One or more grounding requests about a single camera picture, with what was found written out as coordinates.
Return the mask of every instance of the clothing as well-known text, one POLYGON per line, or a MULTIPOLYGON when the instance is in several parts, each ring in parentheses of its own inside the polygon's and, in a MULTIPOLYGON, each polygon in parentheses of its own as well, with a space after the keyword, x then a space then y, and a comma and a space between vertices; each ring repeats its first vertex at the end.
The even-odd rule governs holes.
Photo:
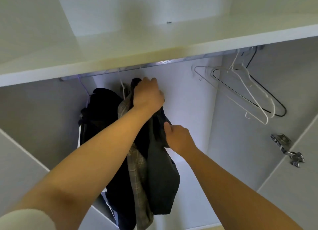
MULTIPOLYGON (((129 108, 133 107, 133 90, 140 81, 139 78, 132 80, 129 108)), ((143 188, 154 215, 171 212, 180 184, 177 167, 165 150, 165 147, 169 147, 163 128, 165 122, 171 124, 161 107, 142 127, 134 141, 146 160, 147 180, 143 188)))
MULTIPOLYGON (((97 88, 93 91, 90 103, 81 111, 81 145, 118 119, 117 110, 121 102, 122 99, 111 90, 97 88)), ((136 215, 127 157, 106 186, 106 190, 108 204, 117 212, 119 229, 133 230, 136 226, 136 215)))
POLYGON ((0 217, 1 230, 56 230, 52 219, 36 209, 22 209, 0 217))
MULTIPOLYGON (((131 93, 118 106, 118 118, 128 112, 130 106, 131 93)), ((147 195, 144 187, 147 185, 147 160, 136 149, 135 144, 131 146, 127 155, 130 184, 133 190, 135 202, 136 224, 138 230, 147 229, 154 220, 154 215, 150 210, 147 195)))

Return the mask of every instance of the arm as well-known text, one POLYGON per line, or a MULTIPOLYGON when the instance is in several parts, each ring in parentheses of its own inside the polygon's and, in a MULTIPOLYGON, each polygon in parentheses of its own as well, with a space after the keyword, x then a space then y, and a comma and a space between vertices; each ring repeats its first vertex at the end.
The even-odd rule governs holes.
POLYGON ((12 209, 38 209, 57 229, 78 229, 94 200, 113 178, 145 122, 161 108, 157 80, 144 78, 134 90, 134 107, 81 145, 50 171, 12 209))
POLYGON ((165 123, 167 142, 192 168, 225 229, 301 229, 289 216, 201 152, 188 129, 165 123))

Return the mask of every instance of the forearm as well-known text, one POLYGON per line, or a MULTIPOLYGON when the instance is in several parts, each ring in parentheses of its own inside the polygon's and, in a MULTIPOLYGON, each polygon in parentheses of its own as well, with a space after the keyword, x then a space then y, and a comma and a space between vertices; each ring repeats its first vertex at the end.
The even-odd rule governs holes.
POLYGON ((14 210, 43 210, 58 229, 76 229, 121 166, 136 135, 151 115, 147 107, 132 108, 65 158, 14 210))
POLYGON ((225 229, 301 229, 284 212, 199 149, 189 149, 183 157, 225 229))

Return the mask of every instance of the white shelf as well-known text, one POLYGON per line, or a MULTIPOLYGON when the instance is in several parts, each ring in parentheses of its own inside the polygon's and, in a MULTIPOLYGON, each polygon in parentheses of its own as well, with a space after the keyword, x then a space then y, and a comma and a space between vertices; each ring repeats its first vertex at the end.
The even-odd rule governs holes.
POLYGON ((0 65, 0 86, 318 35, 318 14, 227 15, 78 36, 0 65))

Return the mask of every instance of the left hand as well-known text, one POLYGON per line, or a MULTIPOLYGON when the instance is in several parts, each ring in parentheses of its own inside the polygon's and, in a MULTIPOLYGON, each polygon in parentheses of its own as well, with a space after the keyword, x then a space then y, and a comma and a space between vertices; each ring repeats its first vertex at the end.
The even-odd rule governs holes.
POLYGON ((157 112, 164 103, 164 95, 159 90, 157 79, 149 80, 147 77, 143 78, 141 82, 134 89, 133 106, 149 110, 153 115, 157 112))

